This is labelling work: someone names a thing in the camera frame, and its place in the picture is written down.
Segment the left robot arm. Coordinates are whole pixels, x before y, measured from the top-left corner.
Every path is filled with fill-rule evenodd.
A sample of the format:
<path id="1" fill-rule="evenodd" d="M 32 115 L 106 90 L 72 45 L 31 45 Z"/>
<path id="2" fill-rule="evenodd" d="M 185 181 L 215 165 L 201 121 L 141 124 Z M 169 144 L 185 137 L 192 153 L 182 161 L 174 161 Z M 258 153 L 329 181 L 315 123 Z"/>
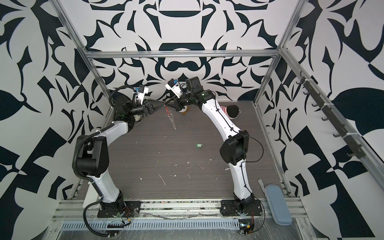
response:
<path id="1" fill-rule="evenodd" d="M 108 146 L 133 129 L 135 116 L 151 115 L 163 106 L 163 102 L 152 99 L 144 100 L 141 105 L 134 105 L 130 100 L 116 103 L 113 107 L 114 118 L 107 127 L 78 137 L 73 171 L 78 178 L 87 180 L 93 186 L 102 208 L 121 211 L 125 207 L 123 194 L 115 186 L 108 170 Z"/>

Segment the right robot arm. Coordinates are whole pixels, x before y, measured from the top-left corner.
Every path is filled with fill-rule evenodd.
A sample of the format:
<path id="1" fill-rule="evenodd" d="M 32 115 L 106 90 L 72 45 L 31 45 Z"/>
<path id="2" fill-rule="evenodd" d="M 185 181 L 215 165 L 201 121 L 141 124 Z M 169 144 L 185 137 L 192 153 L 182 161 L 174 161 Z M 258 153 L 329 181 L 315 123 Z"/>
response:
<path id="1" fill-rule="evenodd" d="M 199 78 L 187 79 L 186 85 L 187 90 L 184 92 L 178 80 L 171 79 L 166 83 L 166 89 L 175 94 L 170 106 L 179 111 L 186 106 L 195 105 L 213 122 L 223 139 L 220 155 L 230 167 L 235 203 L 238 211 L 243 212 L 255 201 L 246 170 L 250 136 L 247 131 L 242 131 L 226 116 L 217 101 L 216 94 L 205 90 Z"/>

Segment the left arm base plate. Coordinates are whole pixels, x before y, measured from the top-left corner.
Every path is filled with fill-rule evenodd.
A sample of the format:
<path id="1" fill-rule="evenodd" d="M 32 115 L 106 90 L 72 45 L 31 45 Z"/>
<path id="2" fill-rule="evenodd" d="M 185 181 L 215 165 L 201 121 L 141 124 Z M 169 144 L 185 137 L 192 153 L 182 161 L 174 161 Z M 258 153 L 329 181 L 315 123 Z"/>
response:
<path id="1" fill-rule="evenodd" d="M 130 218 L 140 213 L 141 201 L 124 201 L 124 203 L 101 203 L 98 211 L 98 218 L 112 218 L 120 215 L 123 218 Z"/>

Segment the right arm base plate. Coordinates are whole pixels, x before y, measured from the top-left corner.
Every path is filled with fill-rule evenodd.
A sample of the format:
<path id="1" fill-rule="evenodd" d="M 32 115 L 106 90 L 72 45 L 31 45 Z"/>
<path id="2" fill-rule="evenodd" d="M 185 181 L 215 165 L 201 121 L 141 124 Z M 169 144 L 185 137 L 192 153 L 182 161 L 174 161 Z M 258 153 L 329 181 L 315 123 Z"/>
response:
<path id="1" fill-rule="evenodd" d="M 254 200 L 252 203 L 241 203 L 237 200 L 221 200 L 220 213 L 225 217 L 230 216 L 261 216 L 263 208 L 261 202 Z"/>

